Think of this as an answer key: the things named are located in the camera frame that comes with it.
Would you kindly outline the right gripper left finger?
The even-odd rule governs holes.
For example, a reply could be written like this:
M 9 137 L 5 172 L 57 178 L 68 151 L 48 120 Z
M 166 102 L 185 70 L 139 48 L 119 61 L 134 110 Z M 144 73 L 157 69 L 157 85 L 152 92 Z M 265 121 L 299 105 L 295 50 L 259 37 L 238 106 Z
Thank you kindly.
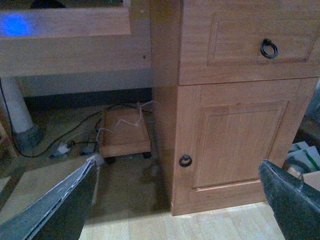
M 94 198 L 93 160 L 0 226 L 2 240 L 78 240 Z

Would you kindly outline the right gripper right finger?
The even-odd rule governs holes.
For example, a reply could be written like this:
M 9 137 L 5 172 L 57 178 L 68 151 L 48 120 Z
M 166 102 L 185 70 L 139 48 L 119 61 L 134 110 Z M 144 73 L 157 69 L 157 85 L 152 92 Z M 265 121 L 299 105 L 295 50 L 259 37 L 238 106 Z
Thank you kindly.
M 320 192 L 265 159 L 258 167 L 263 192 L 286 240 L 320 238 Z

